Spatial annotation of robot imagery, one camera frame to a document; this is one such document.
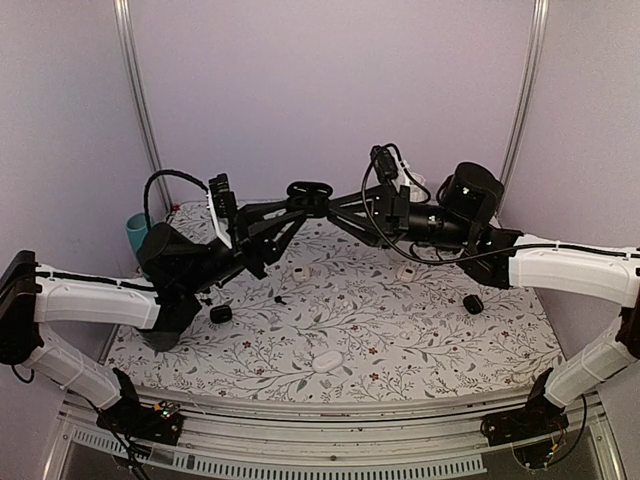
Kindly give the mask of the black oval case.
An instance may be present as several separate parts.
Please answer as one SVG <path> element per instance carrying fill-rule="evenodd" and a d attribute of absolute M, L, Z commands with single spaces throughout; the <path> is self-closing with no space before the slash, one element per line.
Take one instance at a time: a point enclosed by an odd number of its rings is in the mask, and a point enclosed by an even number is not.
<path fill-rule="evenodd" d="M 329 213 L 333 188 L 322 182 L 295 181 L 286 190 L 286 210 L 302 212 L 308 218 L 324 218 Z"/>

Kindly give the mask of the black round earbud case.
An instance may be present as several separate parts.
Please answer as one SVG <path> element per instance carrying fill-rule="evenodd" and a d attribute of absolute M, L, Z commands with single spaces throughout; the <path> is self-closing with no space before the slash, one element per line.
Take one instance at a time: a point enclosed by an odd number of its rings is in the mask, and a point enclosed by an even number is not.
<path fill-rule="evenodd" d="M 463 306 L 471 315 L 480 314 L 484 310 L 482 300 L 475 294 L 465 296 L 463 298 Z"/>

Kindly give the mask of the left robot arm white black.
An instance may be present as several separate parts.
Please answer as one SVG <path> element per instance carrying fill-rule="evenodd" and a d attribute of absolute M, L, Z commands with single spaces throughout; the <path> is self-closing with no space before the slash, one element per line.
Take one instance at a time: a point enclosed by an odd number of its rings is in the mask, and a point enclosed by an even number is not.
<path fill-rule="evenodd" d="M 226 220 L 213 240 L 195 243 L 166 222 L 152 226 L 137 252 L 144 272 L 116 279 L 58 271 L 34 252 L 18 252 L 1 276 L 1 362 L 41 373 L 109 413 L 128 434 L 148 426 L 129 377 L 98 364 L 51 328 L 57 321 L 128 325 L 156 351 L 173 348 L 201 306 L 198 294 L 243 271 L 257 278 L 283 255 L 312 217 L 300 201 L 213 207 Z"/>

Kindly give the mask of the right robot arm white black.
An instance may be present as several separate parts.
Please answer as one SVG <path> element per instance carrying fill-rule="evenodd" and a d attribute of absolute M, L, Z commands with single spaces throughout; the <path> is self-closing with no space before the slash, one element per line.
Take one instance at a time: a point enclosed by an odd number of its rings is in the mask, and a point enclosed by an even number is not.
<path fill-rule="evenodd" d="M 619 318 L 565 363 L 536 380 L 517 427 L 537 436 L 585 391 L 639 359 L 639 253 L 547 240 L 491 225 L 504 193 L 484 167 L 463 162 L 440 187 L 434 205 L 413 203 L 406 186 L 382 184 L 329 203 L 330 220 L 369 246 L 397 241 L 459 252 L 454 259 L 480 285 L 534 287 L 612 301 Z"/>

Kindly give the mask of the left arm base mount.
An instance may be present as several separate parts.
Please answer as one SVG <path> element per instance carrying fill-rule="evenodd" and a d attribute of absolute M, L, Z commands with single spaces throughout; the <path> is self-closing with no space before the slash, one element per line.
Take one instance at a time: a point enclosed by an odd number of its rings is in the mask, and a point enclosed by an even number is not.
<path fill-rule="evenodd" d="M 122 398 L 113 406 L 98 410 L 96 425 L 126 438 L 176 446 L 184 420 L 179 412 L 166 413 L 164 407 L 147 407 Z"/>

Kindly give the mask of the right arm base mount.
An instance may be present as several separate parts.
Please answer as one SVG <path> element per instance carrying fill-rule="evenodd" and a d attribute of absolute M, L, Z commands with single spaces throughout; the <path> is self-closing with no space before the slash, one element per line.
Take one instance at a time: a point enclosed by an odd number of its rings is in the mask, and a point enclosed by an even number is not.
<path fill-rule="evenodd" d="M 564 407 L 552 404 L 545 396 L 545 383 L 552 368 L 535 381 L 523 407 L 485 415 L 480 433 L 490 446 L 503 445 L 564 430 L 569 426 Z"/>

